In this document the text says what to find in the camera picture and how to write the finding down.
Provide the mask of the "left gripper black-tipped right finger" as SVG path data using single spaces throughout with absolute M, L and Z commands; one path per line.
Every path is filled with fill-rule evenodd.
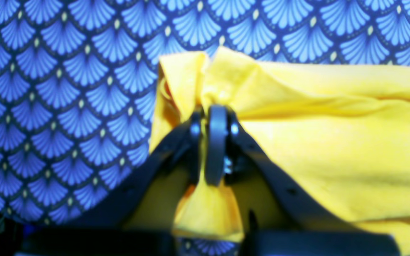
M 206 183 L 233 189 L 245 231 L 358 231 L 272 162 L 231 108 L 212 105 L 207 122 Z

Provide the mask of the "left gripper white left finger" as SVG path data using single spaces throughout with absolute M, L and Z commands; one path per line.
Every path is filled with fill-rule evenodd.
M 174 128 L 155 147 L 144 164 L 133 170 L 119 186 L 101 202 L 68 223 L 73 228 L 120 228 L 135 214 L 143 197 L 154 185 L 163 168 L 172 171 L 186 161 L 186 182 L 197 184 L 200 177 L 199 148 L 202 110 L 193 111 L 190 118 Z

